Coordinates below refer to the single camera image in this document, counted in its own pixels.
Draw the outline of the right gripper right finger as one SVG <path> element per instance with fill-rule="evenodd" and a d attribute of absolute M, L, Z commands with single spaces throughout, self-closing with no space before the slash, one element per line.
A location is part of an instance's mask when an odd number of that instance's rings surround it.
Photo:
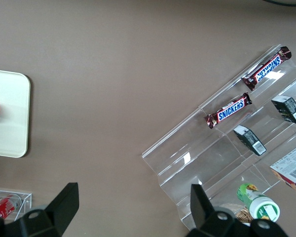
<path fill-rule="evenodd" d="M 269 220 L 255 219 L 250 226 L 225 211 L 216 211 L 201 185 L 191 185 L 190 208 L 196 228 L 188 237 L 286 237 L 285 231 Z"/>

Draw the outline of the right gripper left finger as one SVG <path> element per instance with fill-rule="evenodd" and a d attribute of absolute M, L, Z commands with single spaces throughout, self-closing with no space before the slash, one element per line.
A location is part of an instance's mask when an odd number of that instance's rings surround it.
<path fill-rule="evenodd" d="M 61 237 L 79 209 L 78 183 L 68 183 L 45 209 L 34 209 L 6 225 L 6 237 Z"/>

